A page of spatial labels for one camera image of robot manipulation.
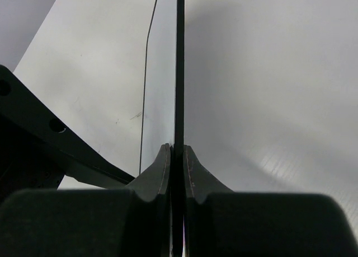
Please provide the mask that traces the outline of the white whiteboard black rim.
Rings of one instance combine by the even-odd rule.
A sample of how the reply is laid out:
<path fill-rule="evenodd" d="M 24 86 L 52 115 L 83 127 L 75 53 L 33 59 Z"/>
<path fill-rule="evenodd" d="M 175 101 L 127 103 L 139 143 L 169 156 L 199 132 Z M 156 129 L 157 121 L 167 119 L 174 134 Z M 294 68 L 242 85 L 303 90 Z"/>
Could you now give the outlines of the white whiteboard black rim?
<path fill-rule="evenodd" d="M 169 144 L 172 256 L 183 253 L 182 163 L 184 132 L 184 1 L 155 0 L 149 25 L 144 72 L 140 171 Z"/>

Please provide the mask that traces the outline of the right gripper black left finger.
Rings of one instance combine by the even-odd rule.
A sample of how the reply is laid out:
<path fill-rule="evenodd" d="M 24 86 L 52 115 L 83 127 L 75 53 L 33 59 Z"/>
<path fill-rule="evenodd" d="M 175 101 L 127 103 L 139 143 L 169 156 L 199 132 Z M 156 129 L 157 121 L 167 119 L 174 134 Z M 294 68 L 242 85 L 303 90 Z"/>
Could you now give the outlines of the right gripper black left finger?
<path fill-rule="evenodd" d="M 112 190 L 23 190 L 1 206 L 2 256 L 170 256 L 171 148 Z"/>

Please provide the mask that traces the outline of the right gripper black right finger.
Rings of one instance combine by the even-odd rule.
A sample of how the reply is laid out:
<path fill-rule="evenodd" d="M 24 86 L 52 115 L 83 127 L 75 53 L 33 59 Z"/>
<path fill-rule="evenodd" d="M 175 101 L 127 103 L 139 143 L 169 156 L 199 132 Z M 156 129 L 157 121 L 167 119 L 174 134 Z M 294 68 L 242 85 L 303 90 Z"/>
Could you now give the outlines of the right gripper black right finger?
<path fill-rule="evenodd" d="M 341 207 L 322 194 L 235 192 L 183 151 L 187 256 L 356 256 Z"/>

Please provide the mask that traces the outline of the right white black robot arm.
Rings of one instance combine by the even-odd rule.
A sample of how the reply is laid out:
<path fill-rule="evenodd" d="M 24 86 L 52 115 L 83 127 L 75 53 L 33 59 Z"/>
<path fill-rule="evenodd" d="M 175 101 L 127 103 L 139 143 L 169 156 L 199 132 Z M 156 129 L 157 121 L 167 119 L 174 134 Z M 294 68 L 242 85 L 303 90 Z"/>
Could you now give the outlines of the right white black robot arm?
<path fill-rule="evenodd" d="M 230 190 L 185 146 L 137 177 L 107 162 L 1 67 L 2 256 L 356 256 L 322 194 Z"/>

